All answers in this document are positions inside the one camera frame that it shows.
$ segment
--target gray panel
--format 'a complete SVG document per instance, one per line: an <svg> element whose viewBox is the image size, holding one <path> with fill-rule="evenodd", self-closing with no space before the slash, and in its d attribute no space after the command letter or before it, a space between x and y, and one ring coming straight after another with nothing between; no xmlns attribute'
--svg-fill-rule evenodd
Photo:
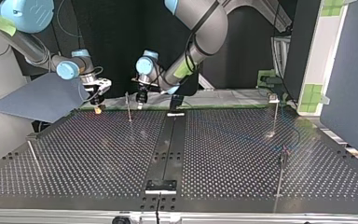
<svg viewBox="0 0 358 224"><path fill-rule="evenodd" d="M349 4L322 123L358 149L358 1Z"/></svg>
<svg viewBox="0 0 358 224"><path fill-rule="evenodd" d="M1 160L0 208L139 210L164 112L80 112Z"/></svg>
<svg viewBox="0 0 358 224"><path fill-rule="evenodd" d="M290 111L269 137L273 117L270 108L189 111L175 211L358 214L358 160ZM282 145L290 158L277 200Z"/></svg>
<svg viewBox="0 0 358 224"><path fill-rule="evenodd" d="M79 79L63 80L49 73L1 99L0 112L53 123L79 108L88 97Z"/></svg>
<svg viewBox="0 0 358 224"><path fill-rule="evenodd" d="M284 83L295 98L299 99L310 47L319 15L321 0L298 0L290 50L287 57Z"/></svg>

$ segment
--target metal frame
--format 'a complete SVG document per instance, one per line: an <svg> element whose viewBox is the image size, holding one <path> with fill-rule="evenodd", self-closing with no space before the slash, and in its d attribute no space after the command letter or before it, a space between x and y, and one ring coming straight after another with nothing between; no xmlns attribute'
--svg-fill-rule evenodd
<svg viewBox="0 0 358 224"><path fill-rule="evenodd" d="M206 91L213 91L215 89L215 87L202 74L200 74L199 78L199 84L203 89Z"/></svg>
<svg viewBox="0 0 358 224"><path fill-rule="evenodd" d="M227 14L237 7L253 7L260 12L272 25L274 24L275 14L279 5L277 0L219 0L223 3ZM276 20L276 28L280 32L284 32L286 27L292 23L286 12L280 7Z"/></svg>
<svg viewBox="0 0 358 224"><path fill-rule="evenodd" d="M184 117L165 118L162 124L164 128L161 129L154 151L155 157L158 157L158 159L152 159L150 162L145 181L148 179L176 179L178 183L181 183L183 157L185 156L187 113L185 112ZM72 115L61 119L39 134L37 138L45 136L71 117ZM331 150L335 152L342 151L343 155L347 155L345 154L345 149L330 137L316 128L313 129L319 139L330 146ZM14 150L13 154L27 149L27 145L23 145ZM358 171L358 160L352 160L351 158L342 160L350 163L351 167ZM0 167L8 162L10 160L0 160ZM4 204L5 207L13 208L0 209L0 223L68 223L70 221L76 223L110 223L117 216L130 217L134 223L138 223L141 220L142 223L155 223L156 211L158 211L158 216L162 222L167 221L170 223L235 223L239 221L243 223L358 222L358 215L315 215L326 213L358 214L358 202L352 200L343 202L280 198L278 209L275 210L274 206L277 201L272 198L265 200L190 201L181 196L181 187L181 184L179 184L176 195L142 194L138 200L130 203L117 199L101 201L98 199L67 197L51 199L43 198L42 196L41 198L19 198L15 200L15 196L0 197L0 207Z"/></svg>
<svg viewBox="0 0 358 224"><path fill-rule="evenodd" d="M0 210L0 223L111 223L128 217L132 223L156 223L154 213L107 211ZM159 213L162 223L358 223L358 216L327 214Z"/></svg>
<svg viewBox="0 0 358 224"><path fill-rule="evenodd" d="M274 61L274 69L276 74L284 77L286 71L287 56L290 48L290 37L272 37L272 58Z"/></svg>

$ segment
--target work surface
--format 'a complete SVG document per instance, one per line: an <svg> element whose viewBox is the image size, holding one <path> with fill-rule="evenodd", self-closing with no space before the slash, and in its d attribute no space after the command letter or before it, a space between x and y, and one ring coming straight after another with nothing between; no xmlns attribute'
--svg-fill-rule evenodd
<svg viewBox="0 0 358 224"><path fill-rule="evenodd" d="M166 114L60 120L0 160L0 209L358 214L358 160L291 109L275 130L274 108ZM145 194L149 180L176 194Z"/></svg>

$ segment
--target black curtain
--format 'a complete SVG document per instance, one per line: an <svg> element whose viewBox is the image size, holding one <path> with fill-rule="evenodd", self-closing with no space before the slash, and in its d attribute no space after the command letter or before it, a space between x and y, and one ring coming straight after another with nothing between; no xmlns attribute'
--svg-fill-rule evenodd
<svg viewBox="0 0 358 224"><path fill-rule="evenodd" d="M296 0L280 2L293 19ZM95 65L103 66L103 77L113 81L109 98L136 91L131 78L145 49L158 52L159 63L167 69L184 52L190 35L163 0L73 0L73 7ZM235 10L229 22L227 43L201 73L216 78L220 88L254 88L258 70L273 68L272 25L252 8ZM190 84L194 92L197 80Z"/></svg>
<svg viewBox="0 0 358 224"><path fill-rule="evenodd" d="M167 69L185 50L190 31L161 0L75 0L76 17L95 65L113 86L107 97L136 91L135 64L145 49Z"/></svg>

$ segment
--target metal rod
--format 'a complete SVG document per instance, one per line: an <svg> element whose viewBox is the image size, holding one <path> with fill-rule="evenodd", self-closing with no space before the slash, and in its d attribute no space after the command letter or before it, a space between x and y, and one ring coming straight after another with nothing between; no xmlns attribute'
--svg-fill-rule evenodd
<svg viewBox="0 0 358 224"><path fill-rule="evenodd" d="M129 113L129 122L132 122L132 115L130 109L130 96L128 92L126 92L126 104L127 104L127 111Z"/></svg>
<svg viewBox="0 0 358 224"><path fill-rule="evenodd" d="M39 170L39 173L42 175L43 174L42 173L42 168L40 167L39 159L36 157L36 153L34 153L34 147L32 146L31 141L28 141L27 143L28 143L28 146L31 149L32 155L34 156L34 160L36 161L37 169Z"/></svg>
<svg viewBox="0 0 358 224"><path fill-rule="evenodd" d="M274 116L274 131L275 132L275 127L276 127L276 123L277 123L277 117L278 117L278 105L279 103L277 103L276 107L275 107L275 116Z"/></svg>
<svg viewBox="0 0 358 224"><path fill-rule="evenodd" d="M282 187L282 180L283 180L283 172L284 172L284 163L282 162L282 159L281 159L281 169L280 169L280 174L279 174L277 193L275 195L276 198L275 198L275 204L274 204L273 213L276 213L277 208L278 208L279 198L282 196L281 195L281 187Z"/></svg>
<svg viewBox="0 0 358 224"><path fill-rule="evenodd" d="M34 63L40 63L46 60L46 48L32 35L18 31L13 36L10 36L5 32L0 32L0 36L28 60Z"/></svg>

